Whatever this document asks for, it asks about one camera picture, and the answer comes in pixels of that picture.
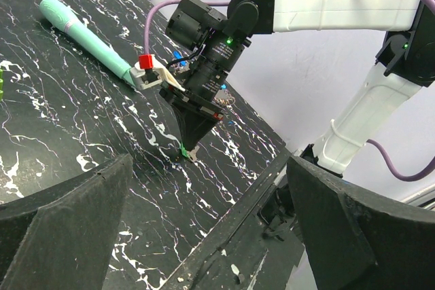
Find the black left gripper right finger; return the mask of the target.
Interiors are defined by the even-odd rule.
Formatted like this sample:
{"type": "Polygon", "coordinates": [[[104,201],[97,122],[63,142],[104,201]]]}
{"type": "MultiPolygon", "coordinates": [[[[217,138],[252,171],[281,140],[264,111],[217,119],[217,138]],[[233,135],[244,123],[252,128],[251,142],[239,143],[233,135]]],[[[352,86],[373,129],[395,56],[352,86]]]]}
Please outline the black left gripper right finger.
{"type": "Polygon", "coordinates": [[[433,289],[434,211],[291,156],[287,176],[318,289],[433,289]]]}

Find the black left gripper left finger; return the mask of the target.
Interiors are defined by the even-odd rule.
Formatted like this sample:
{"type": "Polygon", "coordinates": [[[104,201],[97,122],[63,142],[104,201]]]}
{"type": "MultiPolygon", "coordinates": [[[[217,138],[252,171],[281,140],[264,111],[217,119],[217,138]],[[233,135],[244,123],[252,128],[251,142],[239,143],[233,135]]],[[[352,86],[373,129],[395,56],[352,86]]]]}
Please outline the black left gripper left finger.
{"type": "Polygon", "coordinates": [[[114,159],[1,205],[2,289],[101,289],[133,159],[114,159]]]}

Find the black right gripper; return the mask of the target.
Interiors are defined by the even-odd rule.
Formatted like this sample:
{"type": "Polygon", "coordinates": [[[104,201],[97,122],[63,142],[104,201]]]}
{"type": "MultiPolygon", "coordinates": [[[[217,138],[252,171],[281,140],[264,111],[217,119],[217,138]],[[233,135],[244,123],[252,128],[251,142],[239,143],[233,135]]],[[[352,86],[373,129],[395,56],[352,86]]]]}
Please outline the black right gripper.
{"type": "Polygon", "coordinates": [[[219,65],[194,65],[177,75],[162,67],[158,74],[160,95],[172,106],[183,146],[194,149],[223,118],[223,106],[215,102],[215,96],[228,72],[219,65]]]}

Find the green tagged key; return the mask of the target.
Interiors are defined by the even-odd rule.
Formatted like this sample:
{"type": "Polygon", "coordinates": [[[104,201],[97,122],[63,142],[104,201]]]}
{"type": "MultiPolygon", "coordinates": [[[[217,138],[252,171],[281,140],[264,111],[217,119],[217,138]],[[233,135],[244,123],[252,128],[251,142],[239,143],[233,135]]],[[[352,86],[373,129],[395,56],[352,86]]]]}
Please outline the green tagged key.
{"type": "Polygon", "coordinates": [[[183,157],[185,157],[190,162],[197,161],[197,152],[200,149],[199,145],[196,145],[194,149],[187,150],[183,144],[180,145],[180,152],[183,157]]]}

